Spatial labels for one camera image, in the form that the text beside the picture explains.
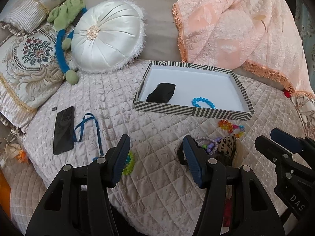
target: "green plush foot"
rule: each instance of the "green plush foot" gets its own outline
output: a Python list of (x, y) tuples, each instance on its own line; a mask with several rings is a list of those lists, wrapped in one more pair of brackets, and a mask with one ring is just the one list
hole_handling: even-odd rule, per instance
[(71, 46), (71, 39), (70, 38), (66, 38), (63, 40), (62, 44), (61, 44), (61, 48), (66, 51), (70, 48)]
[(70, 70), (66, 71), (66, 80), (71, 85), (75, 85), (78, 83), (79, 77), (75, 71), (70, 69)]

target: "pink fabric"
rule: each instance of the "pink fabric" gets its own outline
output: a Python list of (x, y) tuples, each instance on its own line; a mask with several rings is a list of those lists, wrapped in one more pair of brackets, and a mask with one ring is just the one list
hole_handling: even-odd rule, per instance
[(173, 7), (182, 59), (280, 82), (315, 97), (302, 41), (285, 0), (178, 0)]

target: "red object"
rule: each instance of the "red object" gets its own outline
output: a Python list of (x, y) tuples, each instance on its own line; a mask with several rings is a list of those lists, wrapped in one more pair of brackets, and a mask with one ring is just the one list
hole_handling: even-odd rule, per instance
[(283, 90), (283, 93), (287, 98), (291, 97), (290, 93), (286, 89)]
[(230, 199), (225, 200), (224, 213), (223, 213), (223, 226), (230, 227), (232, 216), (232, 201)]

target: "blue lanyard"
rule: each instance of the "blue lanyard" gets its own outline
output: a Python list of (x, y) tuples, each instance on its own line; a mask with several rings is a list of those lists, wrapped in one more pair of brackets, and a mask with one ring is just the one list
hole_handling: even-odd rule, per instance
[[(100, 138), (100, 127), (98, 125), (98, 121), (97, 119), (94, 117), (93, 114), (91, 113), (86, 113), (84, 116), (83, 116), (83, 120), (75, 127), (74, 129), (74, 133), (73, 133), (73, 140), (74, 142), (81, 142), (82, 141), (82, 137), (83, 137), (83, 131), (84, 131), (84, 123), (86, 123), (87, 121), (89, 120), (95, 120), (95, 125), (96, 125), (96, 129), (97, 129), (97, 140), (98, 140), (98, 144), (99, 144), (99, 148), (100, 148), (100, 155), (101, 156), (104, 156), (104, 152), (103, 152), (103, 149), (102, 149), (102, 140)], [(81, 127), (81, 130), (80, 130), (80, 139), (79, 141), (77, 140), (77, 136), (76, 136), (76, 129), (78, 127)]]

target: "striped box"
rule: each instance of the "striped box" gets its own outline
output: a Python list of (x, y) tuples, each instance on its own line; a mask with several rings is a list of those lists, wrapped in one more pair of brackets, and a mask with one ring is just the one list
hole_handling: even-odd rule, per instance
[[(171, 104), (161, 104), (154, 102), (146, 102), (139, 101), (138, 98), (144, 86), (144, 82), (146, 77), (149, 74), (151, 66), (175, 66), (175, 67), (189, 67), (196, 68), (201, 70), (209, 70), (220, 73), (229, 74), (234, 79), (238, 88), (240, 89), (244, 100), (248, 107), (248, 112), (240, 112), (240, 111), (231, 111), (231, 110), (223, 110), (223, 109), (211, 109), (211, 108), (202, 108), (202, 107), (193, 107), (193, 106), (181, 106), (181, 105), (171, 105)], [(183, 62), (168, 62), (168, 61), (151, 61), (147, 70), (145, 71), (143, 78), (138, 87), (137, 93), (133, 99), (133, 105), (136, 110), (143, 112), (160, 112), (160, 113), (171, 113), (171, 114), (180, 114), (180, 115), (188, 115), (188, 116), (198, 116), (205, 118), (216, 118), (216, 119), (227, 119), (227, 120), (250, 120), (250, 118), (254, 114), (254, 108), (249, 100), (249, 97), (239, 81), (236, 74), (229, 69), (224, 69), (220, 67), (214, 66), (206, 66), (206, 65), (198, 65), (191, 63), (183, 63)]]

